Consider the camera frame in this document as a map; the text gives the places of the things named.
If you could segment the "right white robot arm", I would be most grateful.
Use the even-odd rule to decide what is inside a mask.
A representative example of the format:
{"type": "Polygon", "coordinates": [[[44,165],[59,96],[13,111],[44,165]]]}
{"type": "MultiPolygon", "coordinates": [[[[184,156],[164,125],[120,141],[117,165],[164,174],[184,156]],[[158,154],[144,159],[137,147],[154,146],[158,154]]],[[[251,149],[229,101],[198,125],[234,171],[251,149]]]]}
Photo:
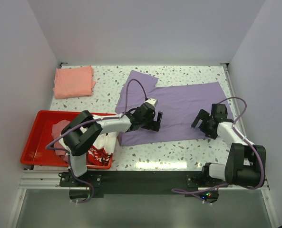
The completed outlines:
{"type": "Polygon", "coordinates": [[[266,149],[249,141],[227,115],[226,105],[212,104],[210,113],[201,109],[191,124],[206,137],[222,138],[230,149],[226,164],[205,164],[201,183],[210,187],[219,180],[248,189],[260,188],[265,182],[266,149]]]}

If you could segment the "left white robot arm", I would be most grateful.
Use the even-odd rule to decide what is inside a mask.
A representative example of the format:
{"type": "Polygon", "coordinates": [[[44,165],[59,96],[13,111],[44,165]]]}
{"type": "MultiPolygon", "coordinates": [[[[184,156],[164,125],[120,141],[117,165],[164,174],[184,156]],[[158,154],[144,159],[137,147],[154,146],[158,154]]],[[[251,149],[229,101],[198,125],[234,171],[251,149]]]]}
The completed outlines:
{"type": "Polygon", "coordinates": [[[61,132],[59,139],[69,155],[70,180],[76,186],[87,182],[86,153],[95,140],[106,133],[126,133],[140,128],[158,132],[162,112],[156,111],[155,102],[147,100],[129,112],[95,117],[89,111],[81,112],[61,132]]]}

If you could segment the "purple t shirt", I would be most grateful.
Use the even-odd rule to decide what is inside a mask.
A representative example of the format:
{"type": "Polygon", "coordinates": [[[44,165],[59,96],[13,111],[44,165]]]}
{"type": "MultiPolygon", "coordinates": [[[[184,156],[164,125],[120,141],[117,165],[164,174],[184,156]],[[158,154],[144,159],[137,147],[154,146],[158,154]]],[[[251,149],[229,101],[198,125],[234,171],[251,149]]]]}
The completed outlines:
{"type": "Polygon", "coordinates": [[[158,100],[156,110],[162,112],[163,117],[158,132],[140,128],[122,133],[119,139],[121,146],[204,138],[203,132],[191,127],[192,122],[201,109],[209,112],[212,104],[226,98],[218,82],[169,87],[157,87],[157,82],[156,77],[130,72],[115,112],[120,114],[125,109],[136,108],[148,97],[158,100]]]}

